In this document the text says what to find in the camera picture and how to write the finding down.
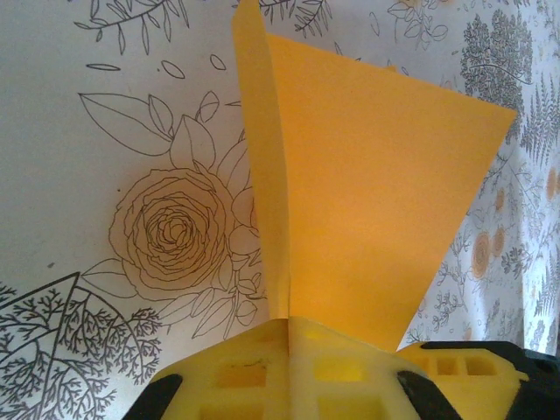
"fern drawing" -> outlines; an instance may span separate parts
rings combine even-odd
[[[523,124],[521,147],[540,166],[549,162],[550,153],[558,145],[560,132],[560,83],[555,84],[541,74],[541,82],[531,97],[530,111]]]
[[[541,291],[536,300],[535,316],[548,315],[556,305],[560,291],[560,248],[556,246],[556,256],[550,254],[549,266],[541,281]]]

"rose drawing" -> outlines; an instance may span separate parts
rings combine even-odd
[[[195,117],[180,118],[153,95],[80,98],[119,144],[167,155],[174,168],[154,169],[129,189],[109,228],[118,258],[97,263],[82,279],[114,298],[165,301],[157,313],[162,325],[197,319],[193,338],[221,326],[225,339],[233,326],[249,326],[266,297],[244,131],[217,159],[204,125],[220,107],[212,91]]]
[[[215,175],[197,169],[152,170],[117,206],[109,240],[142,298],[200,291],[230,257],[232,197]]]

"leaf drawing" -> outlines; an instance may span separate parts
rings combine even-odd
[[[237,308],[237,319],[244,326],[249,326],[255,319],[255,315],[256,306],[251,301],[246,300]]]
[[[250,278],[240,280],[237,288],[244,295],[254,295],[256,293],[256,287]]]
[[[240,256],[249,256],[260,247],[259,236],[254,227],[238,226],[229,236],[229,247]]]
[[[171,139],[151,120],[149,104],[121,94],[79,94],[87,114],[123,146],[146,156],[159,156],[171,148]]]
[[[226,70],[226,65],[216,54],[210,54],[210,63],[216,70]]]
[[[233,196],[245,189],[249,182],[249,154],[247,140],[233,146],[220,162],[218,178]]]
[[[208,288],[203,290],[192,304],[191,316],[198,317],[202,312],[210,307],[214,301],[214,289]]]
[[[115,258],[98,262],[82,273],[81,279],[115,298],[133,298],[137,295],[136,289],[124,273],[123,263]]]
[[[124,50],[126,49],[126,39],[124,38],[123,28],[120,25],[118,25],[117,28],[119,30],[119,51],[121,52],[121,55],[123,55]]]
[[[192,337],[196,338],[201,335],[207,334],[214,328],[220,326],[226,319],[228,319],[228,316],[234,309],[233,306],[234,302],[229,297],[224,297],[214,302],[200,320],[199,324],[194,330],[194,333],[192,334]]]
[[[172,300],[157,315],[165,325],[175,324],[183,319],[190,317],[194,301],[199,296],[198,293],[189,293]]]
[[[377,16],[372,11],[369,12],[369,25],[371,29],[374,31],[374,34],[379,37],[379,21],[377,20]]]
[[[210,168],[216,159],[214,140],[200,122],[183,115],[173,138],[170,155],[176,168],[197,171],[196,163]]]
[[[144,17],[142,17],[142,44],[143,50],[146,52],[146,55],[150,54],[150,34],[148,33],[148,26],[146,26],[146,21]]]
[[[150,29],[147,20],[158,29],[163,29],[168,42],[172,39],[172,21],[170,13],[182,20],[189,27],[185,0],[110,0],[100,2],[91,0],[89,20],[87,23],[74,22],[84,31],[95,31],[95,41],[103,39],[104,32],[116,28],[116,39],[121,55],[126,51],[125,30],[134,27],[134,21],[141,22],[141,39],[146,54],[150,54]],[[163,16],[163,24],[158,17]]]
[[[210,91],[204,95],[202,102],[200,103],[199,110],[194,117],[200,123],[207,123],[212,119],[218,107],[220,106],[220,100],[218,96],[213,91]]]
[[[183,73],[183,70],[181,70],[178,66],[171,63],[170,61],[163,59],[161,62],[161,66],[164,68],[165,72],[169,74],[171,77],[175,79],[185,78],[185,74]]]
[[[110,376],[142,384],[154,374],[161,351],[155,312],[125,316],[80,278],[10,293],[0,306],[1,418],[102,420],[117,394]]]
[[[342,50],[340,49],[339,44],[336,41],[334,41],[334,51],[336,51],[337,55],[344,55],[342,53]]]
[[[99,11],[99,0],[91,0],[91,7],[89,9],[89,16],[95,18],[95,15]]]
[[[152,122],[164,136],[173,137],[173,114],[167,104],[153,95],[148,95],[148,110]]]
[[[333,18],[331,6],[327,0],[303,0],[301,6],[296,6],[296,32],[323,36],[323,31],[329,30],[329,20]]]
[[[91,68],[93,70],[101,70],[103,72],[120,72],[121,68],[117,66],[113,66],[112,64],[105,64],[105,63],[91,63],[86,64],[87,68]]]

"yellow plastic object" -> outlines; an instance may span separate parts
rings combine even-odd
[[[395,351],[515,112],[233,28],[271,317]]]
[[[416,365],[305,318],[290,318],[293,420],[416,420],[396,373]]]
[[[529,380],[512,363],[481,348],[424,350],[418,343],[397,355],[421,367],[463,420],[506,418],[520,381]]]
[[[275,319],[159,372],[183,382],[162,420],[289,418],[288,320]]]
[[[303,318],[275,319],[157,374],[162,420],[417,420],[396,379],[419,367]]]

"rectangular hole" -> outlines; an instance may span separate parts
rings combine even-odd
[[[496,375],[496,366],[491,360],[484,357],[467,357],[466,372],[469,375],[492,376]]]
[[[321,357],[315,360],[315,379],[326,382],[359,382],[364,380],[364,369],[355,359]]]
[[[199,420],[262,420],[262,405],[206,406],[200,410]]]
[[[386,420],[380,398],[370,395],[323,395],[318,399],[320,420]]]
[[[218,388],[254,388],[266,386],[266,364],[259,360],[222,366],[216,377]]]
[[[438,375],[458,375],[459,369],[457,361],[451,357],[442,357],[437,359]]]

